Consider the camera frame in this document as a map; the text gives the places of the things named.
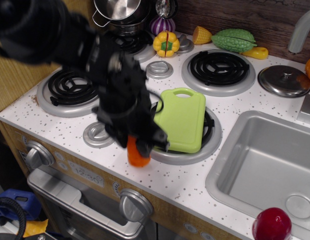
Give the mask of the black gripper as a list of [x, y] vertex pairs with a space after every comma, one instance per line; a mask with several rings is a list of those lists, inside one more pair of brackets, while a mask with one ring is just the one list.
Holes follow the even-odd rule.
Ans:
[[149, 158], [154, 147], [167, 150], [170, 145], [168, 135], [154, 121], [149, 96], [138, 96], [134, 101], [100, 96], [93, 111], [121, 147], [127, 147], [128, 136], [136, 138], [136, 149], [143, 158]]

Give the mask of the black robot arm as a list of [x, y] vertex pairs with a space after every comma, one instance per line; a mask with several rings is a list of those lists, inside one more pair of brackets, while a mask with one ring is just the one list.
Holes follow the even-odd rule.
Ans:
[[90, 80], [99, 96], [97, 119], [123, 148], [129, 137], [143, 157], [154, 147], [169, 147], [154, 122], [140, 63], [63, 1], [0, 0], [0, 56], [30, 65], [57, 63]]

